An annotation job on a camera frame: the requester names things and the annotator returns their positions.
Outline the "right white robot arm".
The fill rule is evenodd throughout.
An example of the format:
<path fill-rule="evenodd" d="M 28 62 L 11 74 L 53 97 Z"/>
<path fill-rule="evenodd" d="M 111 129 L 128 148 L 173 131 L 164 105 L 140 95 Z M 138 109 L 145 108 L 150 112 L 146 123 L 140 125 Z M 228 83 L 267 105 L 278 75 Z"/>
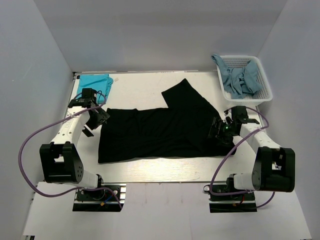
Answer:
<path fill-rule="evenodd" d="M 235 136 L 241 140 L 222 159 L 217 167 L 219 171 L 236 149 L 246 142 L 255 153 L 255 161 L 250 172 L 232 173 L 231 183 L 225 191 L 214 191 L 211 182 L 208 191 L 214 196 L 228 196 L 236 200 L 243 194 L 253 191 L 271 191 L 290 193 L 295 188 L 295 152 L 275 143 L 265 132 L 257 119 L 247 115 L 227 117 L 225 120 L 213 120 L 209 132 L 211 138 L 227 141 Z"/>

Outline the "crumpled grey-blue t-shirt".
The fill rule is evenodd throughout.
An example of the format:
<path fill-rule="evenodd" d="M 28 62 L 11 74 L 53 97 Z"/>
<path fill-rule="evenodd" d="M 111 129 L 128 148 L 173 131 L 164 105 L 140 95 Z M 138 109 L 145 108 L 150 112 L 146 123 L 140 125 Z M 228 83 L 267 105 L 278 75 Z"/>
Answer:
<path fill-rule="evenodd" d="M 258 79 L 258 67 L 249 60 L 244 67 L 230 67 L 217 54 L 211 56 L 219 67 L 224 90 L 231 94 L 233 99 L 243 99 L 253 96 L 262 89 Z"/>

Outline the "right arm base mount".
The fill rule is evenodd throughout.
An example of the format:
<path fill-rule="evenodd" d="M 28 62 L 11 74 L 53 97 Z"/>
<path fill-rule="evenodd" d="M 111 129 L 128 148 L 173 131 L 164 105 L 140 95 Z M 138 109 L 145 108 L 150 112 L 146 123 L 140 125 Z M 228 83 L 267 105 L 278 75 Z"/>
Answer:
<path fill-rule="evenodd" d="M 217 196 L 210 193 L 210 185 L 203 187 L 203 192 L 209 195 L 210 213 L 253 213 L 257 212 L 254 193 Z"/>

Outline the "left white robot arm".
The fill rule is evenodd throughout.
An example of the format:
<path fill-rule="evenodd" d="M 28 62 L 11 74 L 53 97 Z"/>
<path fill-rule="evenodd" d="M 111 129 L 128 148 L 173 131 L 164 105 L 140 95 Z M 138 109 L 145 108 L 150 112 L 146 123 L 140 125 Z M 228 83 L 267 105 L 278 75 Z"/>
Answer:
<path fill-rule="evenodd" d="M 88 188 L 88 193 L 99 200 L 105 196 L 106 187 L 99 174 L 85 170 L 77 151 L 77 144 L 82 133 L 92 137 L 91 130 L 104 124 L 110 115 L 102 108 L 86 111 L 81 106 L 68 109 L 58 133 L 49 144 L 42 144 L 39 149 L 40 160 L 47 183 L 70 184 Z"/>

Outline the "black t-shirt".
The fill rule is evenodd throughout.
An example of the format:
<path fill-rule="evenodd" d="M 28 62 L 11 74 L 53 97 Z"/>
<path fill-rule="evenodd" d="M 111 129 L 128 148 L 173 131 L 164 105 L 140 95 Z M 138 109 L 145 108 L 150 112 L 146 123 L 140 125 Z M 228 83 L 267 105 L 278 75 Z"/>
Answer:
<path fill-rule="evenodd" d="M 166 108 L 107 109 L 100 131 L 98 163 L 143 158 L 200 158 L 227 155 L 233 137 L 218 137 L 218 111 L 183 79 L 163 91 Z"/>

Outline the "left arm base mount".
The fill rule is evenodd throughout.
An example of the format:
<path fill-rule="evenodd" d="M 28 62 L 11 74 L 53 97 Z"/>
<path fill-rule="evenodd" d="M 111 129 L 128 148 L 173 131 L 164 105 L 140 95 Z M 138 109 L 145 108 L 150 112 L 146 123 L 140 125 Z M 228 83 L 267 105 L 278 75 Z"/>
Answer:
<path fill-rule="evenodd" d="M 111 189 L 117 196 L 121 206 L 124 206 L 126 198 L 126 183 L 105 184 L 105 187 Z M 73 212 L 120 212 L 122 209 L 114 195 L 108 190 L 88 191 L 77 190 L 74 202 Z"/>

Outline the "folded turquoise t-shirt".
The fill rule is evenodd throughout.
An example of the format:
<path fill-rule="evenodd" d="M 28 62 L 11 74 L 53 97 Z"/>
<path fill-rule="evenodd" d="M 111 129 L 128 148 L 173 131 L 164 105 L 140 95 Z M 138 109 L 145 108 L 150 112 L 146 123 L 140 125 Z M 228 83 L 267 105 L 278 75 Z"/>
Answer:
<path fill-rule="evenodd" d="M 85 74 L 79 77 L 79 84 L 76 94 L 82 92 L 84 88 L 92 88 L 101 91 L 102 94 L 108 99 L 109 93 L 112 88 L 114 80 L 109 74 Z"/>

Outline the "white plastic basket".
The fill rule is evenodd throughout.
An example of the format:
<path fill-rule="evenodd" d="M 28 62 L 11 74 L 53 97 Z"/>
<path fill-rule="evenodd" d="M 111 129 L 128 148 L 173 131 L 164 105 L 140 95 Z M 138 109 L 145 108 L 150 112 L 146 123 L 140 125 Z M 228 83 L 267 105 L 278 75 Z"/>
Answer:
<path fill-rule="evenodd" d="M 245 67 L 249 61 L 256 64 L 257 67 L 257 82 L 261 85 L 262 89 L 255 93 L 253 96 L 247 95 L 244 98 L 235 99 L 232 97 L 231 93 L 227 92 L 223 86 L 222 74 L 220 67 L 217 66 L 217 74 L 220 82 L 220 87 L 222 91 L 222 95 L 226 100 L 226 105 L 228 107 L 233 106 L 248 106 L 251 108 L 255 108 L 256 106 L 269 102 L 273 98 L 273 94 L 263 69 L 263 66 L 260 60 L 256 56 L 250 55 L 222 55 L 221 58 L 224 62 L 232 67 L 232 68 L 242 68 Z"/>

